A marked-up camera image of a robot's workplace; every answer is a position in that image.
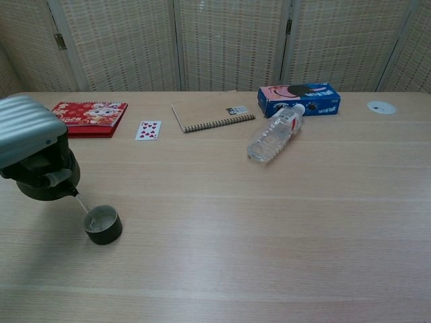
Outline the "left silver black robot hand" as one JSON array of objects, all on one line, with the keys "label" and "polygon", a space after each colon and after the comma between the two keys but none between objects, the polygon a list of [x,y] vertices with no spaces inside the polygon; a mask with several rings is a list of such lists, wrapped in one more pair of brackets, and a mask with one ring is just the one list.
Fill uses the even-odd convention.
[{"label": "left silver black robot hand", "polygon": [[30,96],[1,100],[1,175],[34,188],[68,180],[67,126]]}]

